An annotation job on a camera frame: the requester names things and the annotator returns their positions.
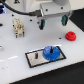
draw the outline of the red object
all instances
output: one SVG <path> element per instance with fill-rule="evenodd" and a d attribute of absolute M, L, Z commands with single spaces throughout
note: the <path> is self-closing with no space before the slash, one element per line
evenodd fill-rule
<path fill-rule="evenodd" d="M 68 32 L 65 37 L 69 41 L 75 41 L 76 40 L 76 34 L 74 32 Z"/>

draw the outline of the white surface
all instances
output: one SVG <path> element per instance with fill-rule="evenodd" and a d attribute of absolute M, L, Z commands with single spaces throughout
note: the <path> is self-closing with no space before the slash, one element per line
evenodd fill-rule
<path fill-rule="evenodd" d="M 57 68 L 84 61 L 84 32 L 82 32 L 71 21 L 66 27 L 61 25 L 61 18 L 46 21 L 44 30 L 40 30 L 37 19 L 28 16 L 12 14 L 0 15 L 0 84 L 19 81 Z M 13 29 L 13 18 L 21 18 L 25 26 L 25 37 L 15 37 Z M 65 34 L 73 31 L 77 35 L 74 42 L 67 41 Z M 35 68 L 29 68 L 25 53 L 42 49 L 49 45 L 62 45 L 61 49 L 67 59 L 45 64 Z"/>

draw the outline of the cable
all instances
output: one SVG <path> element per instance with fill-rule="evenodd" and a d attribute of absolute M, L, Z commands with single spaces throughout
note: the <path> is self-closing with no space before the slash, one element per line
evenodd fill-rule
<path fill-rule="evenodd" d="M 29 13 L 25 13 L 25 12 L 20 12 L 20 11 L 17 11 L 13 8 L 11 8 L 10 6 L 8 6 L 3 0 L 0 0 L 0 2 L 6 6 L 6 8 L 8 8 L 9 10 L 15 12 L 15 13 L 18 13 L 18 14 L 21 14 L 21 15 L 29 15 L 29 16 L 36 16 L 34 12 L 29 12 Z"/>

